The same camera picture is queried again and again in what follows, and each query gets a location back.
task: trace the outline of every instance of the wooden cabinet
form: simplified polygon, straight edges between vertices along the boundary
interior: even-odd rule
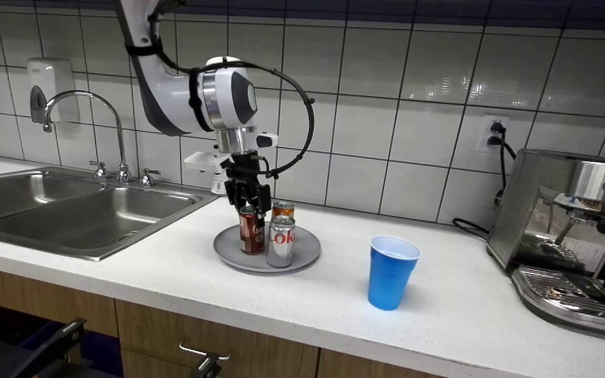
[[[428,378],[428,374],[321,351],[316,378]]]
[[[228,378],[312,378],[316,367],[316,350],[226,328],[210,321],[180,317],[139,305],[117,303],[120,345],[123,350],[123,374],[146,376],[140,373],[189,374],[189,367],[202,360],[180,354],[183,340],[191,350],[230,355],[222,363],[222,376]]]
[[[61,324],[83,317],[88,330],[117,338],[116,307],[104,296],[0,274],[0,307]]]

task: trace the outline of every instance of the coffee machine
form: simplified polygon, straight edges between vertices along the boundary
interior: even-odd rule
[[[534,313],[605,333],[605,161],[522,149],[486,251]]]

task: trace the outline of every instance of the countertop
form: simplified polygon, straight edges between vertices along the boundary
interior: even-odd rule
[[[32,169],[2,162],[0,172]],[[447,228],[297,206],[321,258],[280,278],[222,265],[226,200],[102,262],[0,244],[0,271],[441,376],[605,376],[605,338],[530,313],[476,238]],[[420,251],[397,312],[366,301],[369,240]]]

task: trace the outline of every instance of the plastic cup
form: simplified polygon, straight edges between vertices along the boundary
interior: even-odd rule
[[[373,238],[369,249],[368,301],[385,312],[397,309],[418,258],[420,251],[405,240]]]

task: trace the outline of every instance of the tray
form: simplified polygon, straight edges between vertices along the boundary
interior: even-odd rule
[[[266,265],[266,249],[262,255],[244,255],[239,251],[239,228],[236,225],[233,225],[233,228],[228,228],[215,235],[213,251],[225,265],[236,270],[236,271],[259,274],[259,276],[283,276],[283,274],[307,270],[308,265],[312,265],[321,257],[321,244],[310,232],[296,228],[294,240],[296,240],[294,241],[294,260],[289,267],[283,267],[283,270]]]

